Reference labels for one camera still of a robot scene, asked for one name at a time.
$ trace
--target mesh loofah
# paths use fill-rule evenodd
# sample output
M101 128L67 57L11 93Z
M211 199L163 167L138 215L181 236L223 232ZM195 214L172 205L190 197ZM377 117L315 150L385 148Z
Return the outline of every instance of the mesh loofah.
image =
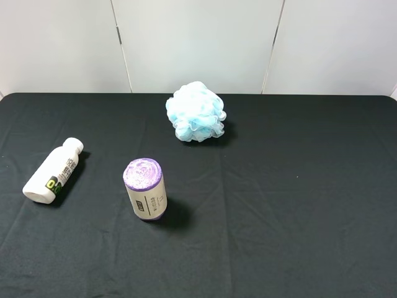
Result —
M175 135L181 141L202 142L224 134L223 101L201 82L182 86L167 100L166 109Z

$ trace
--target bottle label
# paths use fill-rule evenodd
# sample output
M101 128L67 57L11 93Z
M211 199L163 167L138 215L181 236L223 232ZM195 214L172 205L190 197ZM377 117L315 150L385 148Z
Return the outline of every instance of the bottle label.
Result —
M54 195L57 195L61 191L62 186L64 186L69 179L75 167L76 163L71 158L68 158L66 164L61 165L60 173L57 176L51 176L45 184L45 187L52 191Z

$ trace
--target table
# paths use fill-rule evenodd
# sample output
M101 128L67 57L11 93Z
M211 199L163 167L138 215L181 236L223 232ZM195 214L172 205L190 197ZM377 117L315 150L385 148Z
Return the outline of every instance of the table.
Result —
M396 297L397 102L221 95L225 134L174 136L168 94L0 102L0 297ZM68 137L51 205L22 187ZM122 180L163 167L169 205L134 215Z

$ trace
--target white wall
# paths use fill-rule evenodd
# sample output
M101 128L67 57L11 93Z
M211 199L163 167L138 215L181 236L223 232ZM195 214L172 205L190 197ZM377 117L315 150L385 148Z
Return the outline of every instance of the white wall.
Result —
M397 100L397 89L395 89L395 91L393 92L393 94L391 96L392 96L392 98Z
M14 92L130 92L109 0L0 1L0 84Z
M395 0L286 0L264 92L389 96L396 11Z
M282 0L114 0L137 93L262 90Z

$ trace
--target cylindrical package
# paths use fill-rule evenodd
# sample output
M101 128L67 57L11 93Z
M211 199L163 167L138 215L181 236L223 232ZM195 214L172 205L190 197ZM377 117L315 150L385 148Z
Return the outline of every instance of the cylindrical package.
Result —
M133 160L123 174L134 213L143 220L159 219L167 207L163 172L151 158Z

